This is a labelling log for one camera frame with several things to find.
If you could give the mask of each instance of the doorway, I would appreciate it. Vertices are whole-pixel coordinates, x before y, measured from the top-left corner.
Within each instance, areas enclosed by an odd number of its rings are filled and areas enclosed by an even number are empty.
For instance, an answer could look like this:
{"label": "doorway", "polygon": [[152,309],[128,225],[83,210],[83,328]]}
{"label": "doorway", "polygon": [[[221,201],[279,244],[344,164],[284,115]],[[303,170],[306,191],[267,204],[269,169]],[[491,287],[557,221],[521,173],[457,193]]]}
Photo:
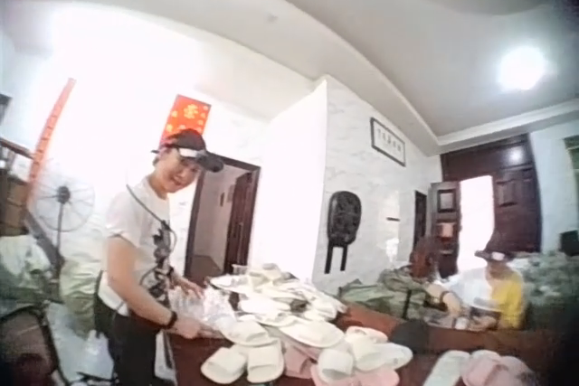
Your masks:
{"label": "doorway", "polygon": [[204,173],[195,188],[185,275],[196,283],[247,264],[260,168],[222,160],[223,170]]}
{"label": "doorway", "polygon": [[428,196],[422,192],[414,192],[414,241],[413,250],[418,241],[426,235],[426,211]]}
{"label": "doorway", "polygon": [[474,256],[483,250],[495,230],[492,176],[485,175],[460,182],[459,272],[485,266]]}

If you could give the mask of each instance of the white t-shirt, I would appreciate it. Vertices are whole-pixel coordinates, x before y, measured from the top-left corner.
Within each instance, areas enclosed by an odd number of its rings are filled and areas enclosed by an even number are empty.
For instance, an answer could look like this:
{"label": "white t-shirt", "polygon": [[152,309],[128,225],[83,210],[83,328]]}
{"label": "white t-shirt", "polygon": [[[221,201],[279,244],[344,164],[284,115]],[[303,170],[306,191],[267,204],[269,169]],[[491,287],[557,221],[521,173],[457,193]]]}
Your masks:
{"label": "white t-shirt", "polygon": [[465,271],[440,284],[452,291],[465,306],[469,306],[471,313],[477,312],[475,316],[499,315],[500,310],[492,299],[492,286],[484,268]]}
{"label": "white t-shirt", "polygon": [[[127,186],[124,191],[117,194],[107,212],[109,237],[120,236],[131,242],[138,250],[133,270],[135,279],[159,303],[166,306],[168,304],[166,273],[169,270],[172,237],[168,222],[169,201],[157,196],[147,178],[137,185]],[[119,314],[128,315],[126,304],[108,284],[106,254],[103,270],[99,288],[100,299]]]}

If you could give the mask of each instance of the wristwatch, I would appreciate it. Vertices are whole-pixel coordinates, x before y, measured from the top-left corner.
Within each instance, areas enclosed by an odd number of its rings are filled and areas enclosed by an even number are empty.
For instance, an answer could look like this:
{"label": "wristwatch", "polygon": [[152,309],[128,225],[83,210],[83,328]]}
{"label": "wristwatch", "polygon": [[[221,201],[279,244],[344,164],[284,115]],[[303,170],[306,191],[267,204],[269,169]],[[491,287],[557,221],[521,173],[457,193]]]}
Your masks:
{"label": "wristwatch", "polygon": [[177,319],[178,319],[177,312],[171,311],[171,318],[169,318],[169,321],[167,322],[166,325],[163,326],[163,328],[165,330],[172,329],[175,323],[177,322]]}

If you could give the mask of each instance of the standing fan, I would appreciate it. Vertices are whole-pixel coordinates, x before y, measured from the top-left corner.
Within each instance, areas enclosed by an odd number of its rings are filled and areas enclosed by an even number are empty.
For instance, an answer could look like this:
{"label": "standing fan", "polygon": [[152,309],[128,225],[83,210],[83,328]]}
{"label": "standing fan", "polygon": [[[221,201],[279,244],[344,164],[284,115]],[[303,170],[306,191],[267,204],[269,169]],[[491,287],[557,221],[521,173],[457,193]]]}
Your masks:
{"label": "standing fan", "polygon": [[[63,232],[79,229],[92,214],[94,189],[65,175],[57,165],[48,162],[39,173],[33,191],[36,217],[56,234],[56,249],[60,255]],[[61,274],[62,262],[56,267],[55,277]]]}

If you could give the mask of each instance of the woman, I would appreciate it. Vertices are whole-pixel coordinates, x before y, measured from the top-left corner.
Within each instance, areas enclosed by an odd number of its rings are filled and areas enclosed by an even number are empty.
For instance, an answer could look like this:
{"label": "woman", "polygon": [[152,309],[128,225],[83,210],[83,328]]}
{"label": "woman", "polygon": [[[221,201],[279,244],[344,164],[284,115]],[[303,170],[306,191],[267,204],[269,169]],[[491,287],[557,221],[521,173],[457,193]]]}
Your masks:
{"label": "woman", "polygon": [[460,273],[446,284],[431,284],[427,292],[445,304],[454,317],[470,318],[470,330],[518,329],[523,322],[523,278],[508,266],[513,259],[495,231],[487,247],[475,255],[485,268]]}
{"label": "woman", "polygon": [[198,322],[178,316],[168,303],[169,286],[198,296],[202,291],[169,265],[175,240],[168,224],[167,196],[190,185],[204,170],[222,169],[223,163],[207,152],[200,134],[182,130],[158,149],[153,172],[137,185],[127,186],[109,207],[95,324],[109,339],[115,373],[123,386],[160,383],[155,377],[159,331],[187,339],[200,331]]}

